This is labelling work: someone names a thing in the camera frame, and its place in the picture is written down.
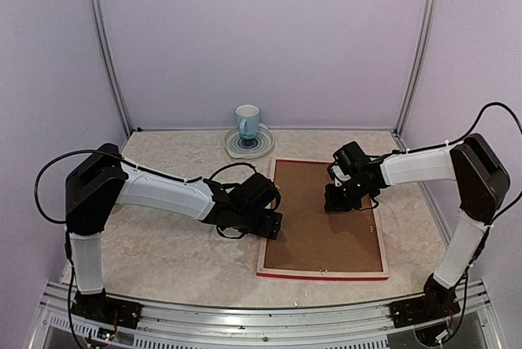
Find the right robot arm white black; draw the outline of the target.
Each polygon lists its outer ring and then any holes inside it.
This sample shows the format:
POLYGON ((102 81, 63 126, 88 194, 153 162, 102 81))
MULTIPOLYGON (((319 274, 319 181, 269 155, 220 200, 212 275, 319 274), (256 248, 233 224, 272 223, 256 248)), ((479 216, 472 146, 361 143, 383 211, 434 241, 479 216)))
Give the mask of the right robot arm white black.
POLYGON ((365 197, 404 183, 451 180, 457 184, 460 221, 443 258, 427 278, 422 295, 393 302, 397 326, 411 325, 458 313, 455 290, 484 247, 494 218, 509 191, 506 169, 480 134, 457 143, 372 157, 352 141, 333 155, 325 186, 325 211, 362 211, 365 197))

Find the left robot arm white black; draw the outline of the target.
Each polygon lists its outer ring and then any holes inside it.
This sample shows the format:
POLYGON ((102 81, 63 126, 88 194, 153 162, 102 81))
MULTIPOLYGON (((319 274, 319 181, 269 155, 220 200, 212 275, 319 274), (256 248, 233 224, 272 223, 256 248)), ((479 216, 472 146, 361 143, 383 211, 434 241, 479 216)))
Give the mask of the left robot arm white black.
POLYGON ((77 282, 76 301, 97 320, 114 312, 102 273, 101 234, 115 205, 137 205, 180 214, 240 236, 274 240, 281 229, 281 194, 254 172, 242 183, 186 179, 124 158, 116 145, 87 151, 66 178, 66 241, 77 282))

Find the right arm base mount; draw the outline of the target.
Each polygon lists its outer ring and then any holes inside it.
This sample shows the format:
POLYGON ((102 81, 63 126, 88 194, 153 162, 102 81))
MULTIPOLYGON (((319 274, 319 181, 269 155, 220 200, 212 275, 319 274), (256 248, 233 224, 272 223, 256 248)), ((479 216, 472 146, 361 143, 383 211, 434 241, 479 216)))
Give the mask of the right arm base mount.
POLYGON ((389 309, 396 329, 425 324, 414 329, 416 339, 425 347, 441 347, 460 326, 455 319, 461 312, 455 289, 438 284, 425 284, 422 295, 392 302, 389 309))

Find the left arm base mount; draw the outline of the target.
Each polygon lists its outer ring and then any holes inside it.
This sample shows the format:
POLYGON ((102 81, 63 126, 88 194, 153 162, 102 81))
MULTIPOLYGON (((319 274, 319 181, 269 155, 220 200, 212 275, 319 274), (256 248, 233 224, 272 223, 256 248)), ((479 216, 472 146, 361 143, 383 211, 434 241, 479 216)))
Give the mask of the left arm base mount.
POLYGON ((72 314, 116 328, 137 329, 143 305, 111 298, 103 294, 80 295, 72 305, 72 314))

